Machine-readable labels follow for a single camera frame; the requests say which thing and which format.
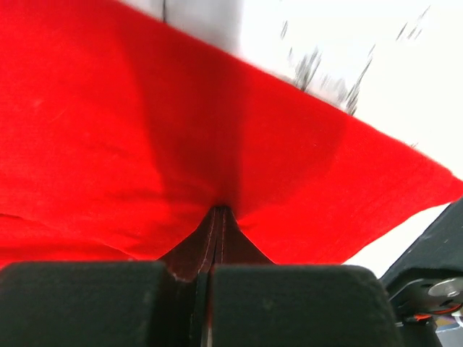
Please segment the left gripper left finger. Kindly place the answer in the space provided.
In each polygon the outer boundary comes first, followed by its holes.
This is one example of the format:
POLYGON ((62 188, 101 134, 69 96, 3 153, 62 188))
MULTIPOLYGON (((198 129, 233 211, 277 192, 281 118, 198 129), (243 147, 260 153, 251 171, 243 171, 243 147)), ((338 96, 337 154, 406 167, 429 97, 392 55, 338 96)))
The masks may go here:
POLYGON ((205 346, 220 210, 156 261, 16 262, 1 271, 3 346, 205 346))

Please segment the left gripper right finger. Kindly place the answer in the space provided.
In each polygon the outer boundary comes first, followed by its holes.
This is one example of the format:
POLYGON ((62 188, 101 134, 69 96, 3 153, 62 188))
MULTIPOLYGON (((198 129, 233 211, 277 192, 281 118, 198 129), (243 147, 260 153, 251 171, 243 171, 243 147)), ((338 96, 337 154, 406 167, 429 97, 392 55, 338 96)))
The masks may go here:
POLYGON ((401 346, 384 287, 351 265, 275 265, 213 207, 206 346, 401 346))

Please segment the red t shirt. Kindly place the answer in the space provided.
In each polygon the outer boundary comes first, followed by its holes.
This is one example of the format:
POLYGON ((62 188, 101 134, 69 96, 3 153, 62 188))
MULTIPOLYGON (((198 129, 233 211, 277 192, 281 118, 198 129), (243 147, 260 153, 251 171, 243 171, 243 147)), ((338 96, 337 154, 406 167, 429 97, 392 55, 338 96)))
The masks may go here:
POLYGON ((118 1, 1 3, 1 264, 154 260, 215 205, 279 264, 454 202, 448 169, 118 1))

